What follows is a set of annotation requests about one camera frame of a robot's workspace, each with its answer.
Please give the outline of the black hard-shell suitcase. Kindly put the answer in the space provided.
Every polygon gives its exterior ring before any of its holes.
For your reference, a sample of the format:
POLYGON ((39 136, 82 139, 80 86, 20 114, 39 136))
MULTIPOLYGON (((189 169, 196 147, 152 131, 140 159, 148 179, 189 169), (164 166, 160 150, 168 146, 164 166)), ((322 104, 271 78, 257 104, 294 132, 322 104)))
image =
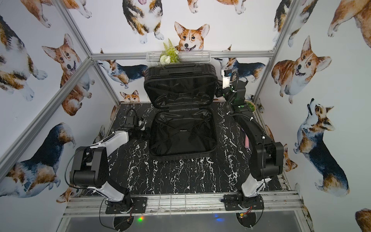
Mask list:
POLYGON ((210 157, 217 148, 210 108, 218 84, 215 67, 179 63, 149 67, 144 88, 157 109, 149 138, 149 154, 157 161, 210 157))

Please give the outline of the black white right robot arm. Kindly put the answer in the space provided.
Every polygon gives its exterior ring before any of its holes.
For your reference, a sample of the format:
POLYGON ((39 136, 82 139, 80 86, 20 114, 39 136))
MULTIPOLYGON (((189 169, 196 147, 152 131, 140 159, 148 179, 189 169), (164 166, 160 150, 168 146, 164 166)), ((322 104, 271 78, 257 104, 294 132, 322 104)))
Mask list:
POLYGON ((283 172, 284 147, 271 139, 254 118, 253 110, 244 98, 245 86, 244 82, 235 86, 230 83, 223 86, 219 81, 216 89, 216 96, 226 100, 227 115, 238 123, 247 136, 251 151, 248 160, 249 175, 241 190, 235 194, 224 195, 221 199, 227 211, 263 209, 260 192, 273 177, 283 172))

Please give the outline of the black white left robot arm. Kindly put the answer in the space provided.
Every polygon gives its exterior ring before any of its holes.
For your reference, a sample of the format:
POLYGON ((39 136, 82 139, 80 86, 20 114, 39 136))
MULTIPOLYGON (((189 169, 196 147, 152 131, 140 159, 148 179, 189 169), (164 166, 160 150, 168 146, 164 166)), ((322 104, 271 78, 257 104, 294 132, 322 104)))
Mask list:
POLYGON ((106 138, 79 147, 68 163, 70 173, 65 171, 65 182, 75 189, 91 189, 105 197, 107 205, 116 212, 130 212, 134 209, 129 190, 116 183, 109 174, 108 156, 131 140, 147 140, 149 131, 145 119, 131 108, 124 116, 122 127, 111 132, 106 138))

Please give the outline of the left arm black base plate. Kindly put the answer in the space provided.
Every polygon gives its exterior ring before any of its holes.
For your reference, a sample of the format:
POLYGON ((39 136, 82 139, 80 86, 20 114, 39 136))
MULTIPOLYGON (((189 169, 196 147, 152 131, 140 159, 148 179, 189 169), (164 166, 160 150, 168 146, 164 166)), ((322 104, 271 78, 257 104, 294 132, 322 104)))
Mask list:
POLYGON ((105 213, 110 214, 142 214, 146 211, 148 198, 133 197, 121 202, 108 202, 105 213))

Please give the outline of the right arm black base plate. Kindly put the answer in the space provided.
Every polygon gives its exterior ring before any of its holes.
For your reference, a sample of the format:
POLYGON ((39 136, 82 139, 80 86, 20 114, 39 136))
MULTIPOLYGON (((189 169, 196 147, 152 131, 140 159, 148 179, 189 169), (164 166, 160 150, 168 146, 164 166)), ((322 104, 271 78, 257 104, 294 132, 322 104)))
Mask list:
POLYGON ((260 195, 254 197, 245 197, 241 194, 226 194, 220 200, 225 207, 226 211, 247 211, 263 210, 264 202, 260 195))

